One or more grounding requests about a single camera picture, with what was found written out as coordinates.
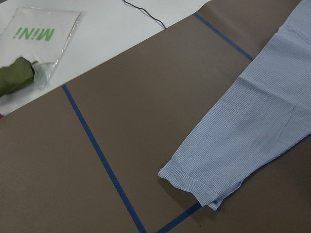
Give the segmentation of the light blue striped shirt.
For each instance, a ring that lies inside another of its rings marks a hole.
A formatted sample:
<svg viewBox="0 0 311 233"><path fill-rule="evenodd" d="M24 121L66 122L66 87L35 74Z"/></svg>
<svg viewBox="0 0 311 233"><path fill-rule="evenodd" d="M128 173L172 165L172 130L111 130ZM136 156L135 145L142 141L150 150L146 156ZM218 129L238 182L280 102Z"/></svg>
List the light blue striped shirt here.
<svg viewBox="0 0 311 233"><path fill-rule="evenodd" d="M311 133L311 3L301 1L159 171L216 210Z"/></svg>

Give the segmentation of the packaged white Mini shirt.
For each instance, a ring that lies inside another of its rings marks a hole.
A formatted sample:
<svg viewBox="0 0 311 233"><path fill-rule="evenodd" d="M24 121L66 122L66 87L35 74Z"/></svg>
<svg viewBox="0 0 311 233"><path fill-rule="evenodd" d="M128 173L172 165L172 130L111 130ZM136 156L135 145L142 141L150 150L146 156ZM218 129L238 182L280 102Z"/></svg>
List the packaged white Mini shirt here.
<svg viewBox="0 0 311 233"><path fill-rule="evenodd" d="M23 57L35 70L35 84L44 88L82 15L79 11L17 7L0 31L0 66L7 67Z"/></svg>

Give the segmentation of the green folded cloth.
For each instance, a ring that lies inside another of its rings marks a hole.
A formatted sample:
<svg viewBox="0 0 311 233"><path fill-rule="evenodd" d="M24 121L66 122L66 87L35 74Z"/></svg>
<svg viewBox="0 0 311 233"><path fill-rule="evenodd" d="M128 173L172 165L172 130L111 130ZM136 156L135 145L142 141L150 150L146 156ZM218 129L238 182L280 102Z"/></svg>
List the green folded cloth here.
<svg viewBox="0 0 311 233"><path fill-rule="evenodd" d="M0 68L0 96L12 94L34 82L35 70L33 65L24 57L17 58L11 65Z"/></svg>

